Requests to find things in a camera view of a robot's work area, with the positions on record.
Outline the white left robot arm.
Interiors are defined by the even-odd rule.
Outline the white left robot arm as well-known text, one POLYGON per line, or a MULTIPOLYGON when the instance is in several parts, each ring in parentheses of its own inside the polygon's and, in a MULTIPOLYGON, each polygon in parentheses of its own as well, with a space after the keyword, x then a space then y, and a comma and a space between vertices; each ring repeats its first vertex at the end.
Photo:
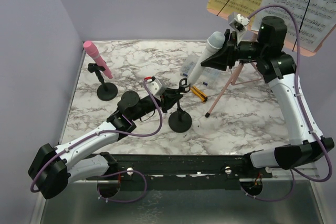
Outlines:
POLYGON ((117 171, 115 164, 101 155, 92 159, 88 156, 126 136, 156 135, 163 126, 163 114, 179 103, 186 92, 183 88, 160 89, 152 85, 145 85, 144 88, 148 93, 144 98, 132 90, 125 92, 117 104, 117 110, 91 132, 66 144, 41 146, 28 170, 32 179, 30 191, 42 193, 45 199, 51 199, 71 182, 94 176, 112 179, 117 171), (135 121, 150 112, 159 114, 157 129, 148 134, 134 133, 135 121))

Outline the white toy microphone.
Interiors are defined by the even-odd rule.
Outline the white toy microphone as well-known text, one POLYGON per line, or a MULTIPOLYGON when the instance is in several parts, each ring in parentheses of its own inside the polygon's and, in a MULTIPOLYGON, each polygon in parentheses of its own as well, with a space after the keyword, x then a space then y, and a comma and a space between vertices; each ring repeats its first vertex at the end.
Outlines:
POLYGON ((205 67, 201 66, 201 62, 216 52, 218 52, 220 47, 219 36, 218 33, 220 31, 213 32, 207 39, 205 49, 203 50, 201 56, 199 57, 194 69, 187 76, 187 83, 191 85, 191 87, 195 84, 195 82, 199 79, 200 75, 204 71, 205 67))

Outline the black round-base mic stand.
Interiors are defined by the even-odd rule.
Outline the black round-base mic stand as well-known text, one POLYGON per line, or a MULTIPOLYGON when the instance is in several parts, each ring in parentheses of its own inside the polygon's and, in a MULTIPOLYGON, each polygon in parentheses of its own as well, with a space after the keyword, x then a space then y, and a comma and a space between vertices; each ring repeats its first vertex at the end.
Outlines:
MULTIPOLYGON (((188 93, 191 85, 187 83, 187 78, 179 81, 179 93, 188 93)), ((169 127, 177 133, 184 133, 192 126, 191 116, 181 108, 180 99, 177 100, 176 111, 169 116, 169 127)))

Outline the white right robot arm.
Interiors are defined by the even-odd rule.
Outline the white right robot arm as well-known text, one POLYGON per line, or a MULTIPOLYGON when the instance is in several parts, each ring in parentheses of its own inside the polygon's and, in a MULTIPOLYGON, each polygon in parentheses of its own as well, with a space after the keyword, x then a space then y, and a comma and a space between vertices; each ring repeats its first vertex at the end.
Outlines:
POLYGON ((262 19, 254 42, 239 42, 237 33, 229 29, 225 33, 214 32, 207 40, 200 62, 203 67, 221 71, 232 68, 236 61, 254 62, 278 101, 290 143, 249 153, 250 160, 241 165, 242 173, 249 178, 259 174, 263 167, 291 169, 315 162, 324 155, 323 151, 334 148, 333 139, 324 137, 309 110, 301 108, 307 103, 295 77, 297 66, 292 56, 282 51, 286 33, 284 20, 276 16, 262 19))

